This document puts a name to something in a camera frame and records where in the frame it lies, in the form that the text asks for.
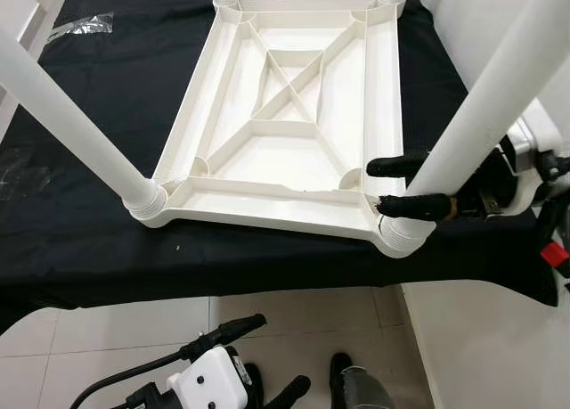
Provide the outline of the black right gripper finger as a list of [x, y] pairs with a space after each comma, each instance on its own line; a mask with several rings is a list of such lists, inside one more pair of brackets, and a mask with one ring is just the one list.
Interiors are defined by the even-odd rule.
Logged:
[[414, 178], [428, 156], [428, 150], [414, 150], [399, 156], [374, 158], [367, 163], [367, 176]]
[[452, 216], [452, 197], [449, 194], [415, 194], [415, 196], [378, 197], [378, 213], [384, 217], [438, 222]]

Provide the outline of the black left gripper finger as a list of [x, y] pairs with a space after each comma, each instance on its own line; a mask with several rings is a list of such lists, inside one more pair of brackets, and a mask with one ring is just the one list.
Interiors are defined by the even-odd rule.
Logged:
[[310, 391], [311, 380], [308, 376], [298, 375], [267, 402], [267, 409], [293, 409], [293, 406]]
[[195, 361], [203, 356], [209, 349], [224, 347], [233, 341], [240, 339], [249, 332], [265, 326], [267, 319], [261, 313], [250, 315], [248, 318], [233, 319], [227, 323], [221, 323], [219, 327], [207, 334], [200, 334], [182, 347], [182, 360]]

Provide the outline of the black table cloth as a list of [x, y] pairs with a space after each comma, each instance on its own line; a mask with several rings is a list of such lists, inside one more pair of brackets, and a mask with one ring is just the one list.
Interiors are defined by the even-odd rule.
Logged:
[[[39, 62], [146, 176], [182, 103], [215, 10], [211, 0], [65, 0], [60, 22], [114, 12], [113, 33], [65, 36]], [[422, 249], [387, 258], [371, 243], [197, 221], [150, 229], [24, 109], [0, 149], [30, 148], [41, 192], [0, 202], [0, 334], [42, 308], [405, 282], [492, 282], [557, 303], [546, 264], [445, 261], [453, 239], [521, 233], [533, 214], [439, 225]]]

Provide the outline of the white plastic table top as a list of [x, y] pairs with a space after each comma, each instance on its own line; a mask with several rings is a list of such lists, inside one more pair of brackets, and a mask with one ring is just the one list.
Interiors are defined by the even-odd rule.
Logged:
[[376, 0], [240, 0], [215, 7], [153, 180], [149, 227], [195, 220], [367, 241], [406, 258], [423, 237], [378, 213], [403, 178], [367, 176], [403, 155], [398, 21]]

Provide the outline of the clear tape patch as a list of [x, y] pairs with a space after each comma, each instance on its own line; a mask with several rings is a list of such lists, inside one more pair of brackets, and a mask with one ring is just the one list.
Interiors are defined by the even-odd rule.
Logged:
[[45, 186], [45, 168], [34, 166], [30, 148], [0, 149], [0, 202], [24, 198], [41, 192]]

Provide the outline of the clear plastic wrap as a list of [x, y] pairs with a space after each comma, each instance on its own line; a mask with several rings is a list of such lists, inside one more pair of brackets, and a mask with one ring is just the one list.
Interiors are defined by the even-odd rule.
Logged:
[[45, 44], [50, 44], [64, 36], [113, 33], [114, 15], [114, 12], [103, 12], [62, 23], [49, 31], [46, 35]]

